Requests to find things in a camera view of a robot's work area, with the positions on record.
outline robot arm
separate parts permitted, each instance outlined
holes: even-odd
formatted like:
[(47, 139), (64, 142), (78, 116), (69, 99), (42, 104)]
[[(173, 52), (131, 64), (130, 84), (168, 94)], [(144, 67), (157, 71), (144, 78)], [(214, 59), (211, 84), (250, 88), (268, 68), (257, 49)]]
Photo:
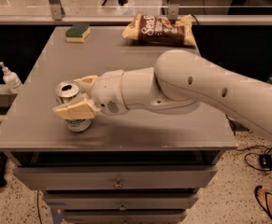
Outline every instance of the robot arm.
[[(132, 109), (188, 113), (201, 101), (272, 141), (272, 85), (230, 72), (187, 51), (165, 52), (154, 68), (107, 72), (79, 82), (88, 97), (62, 107), (64, 114), (71, 112), (71, 119), (91, 119), (97, 110), (107, 115)], [(60, 108), (54, 111), (68, 119)]]

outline terrazzo floor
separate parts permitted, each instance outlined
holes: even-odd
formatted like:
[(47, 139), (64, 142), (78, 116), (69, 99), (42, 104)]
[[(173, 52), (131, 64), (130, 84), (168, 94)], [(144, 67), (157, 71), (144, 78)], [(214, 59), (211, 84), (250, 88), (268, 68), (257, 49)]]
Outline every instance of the terrazzo floor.
[[(237, 149), (252, 146), (272, 145), (264, 139), (249, 132), (237, 132)], [(263, 185), (272, 192), (272, 172), (263, 172), (250, 168), (244, 162), (249, 152), (261, 153), (263, 149), (250, 151), (231, 150), (224, 153), (219, 160), (218, 173), (209, 184), (198, 192), (198, 201), (181, 224), (269, 224), (272, 223), (254, 198), (254, 188)], [(249, 162), (259, 167), (257, 157), (251, 155)], [(5, 180), (7, 185), (0, 189), (0, 224), (52, 224), (50, 208), (42, 201), (42, 193), (31, 191), (12, 173), (15, 165), (7, 162)]]

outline gray drawer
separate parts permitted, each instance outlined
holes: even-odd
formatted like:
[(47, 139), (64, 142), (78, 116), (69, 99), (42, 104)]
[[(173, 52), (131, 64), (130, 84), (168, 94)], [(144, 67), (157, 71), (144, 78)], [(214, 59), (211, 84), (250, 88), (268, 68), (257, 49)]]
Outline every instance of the gray drawer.
[(186, 189), (205, 187), (215, 166), (107, 166), (17, 168), (29, 189)]
[(112, 224), (136, 224), (136, 223), (164, 223), (176, 224), (185, 218), (182, 211), (81, 211), (62, 212), (62, 217), (67, 222), (74, 223), (112, 223)]
[(189, 193), (94, 193), (44, 194), (44, 201), (54, 209), (119, 210), (188, 209), (197, 201)]

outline white bottle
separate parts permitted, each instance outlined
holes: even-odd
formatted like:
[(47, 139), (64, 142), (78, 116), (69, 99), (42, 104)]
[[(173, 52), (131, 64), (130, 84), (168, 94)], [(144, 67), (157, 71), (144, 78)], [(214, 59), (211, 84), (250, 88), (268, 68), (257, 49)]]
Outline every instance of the white bottle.
[(2, 66), (2, 71), (4, 72), (3, 80), (5, 81), (7, 87), (12, 93), (18, 93), (22, 85), (20, 78), (16, 73), (11, 72), (3, 62), (0, 62), (0, 66)]

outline aluminum can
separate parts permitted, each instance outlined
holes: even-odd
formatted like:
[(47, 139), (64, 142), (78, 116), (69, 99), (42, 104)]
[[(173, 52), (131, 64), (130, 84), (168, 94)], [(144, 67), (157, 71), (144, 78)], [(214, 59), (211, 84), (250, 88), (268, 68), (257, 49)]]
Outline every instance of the aluminum can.
[[(81, 87), (78, 82), (67, 80), (61, 82), (55, 89), (58, 105), (67, 104), (74, 98), (81, 95)], [(91, 125), (90, 119), (66, 119), (68, 129), (72, 132), (82, 132)]]

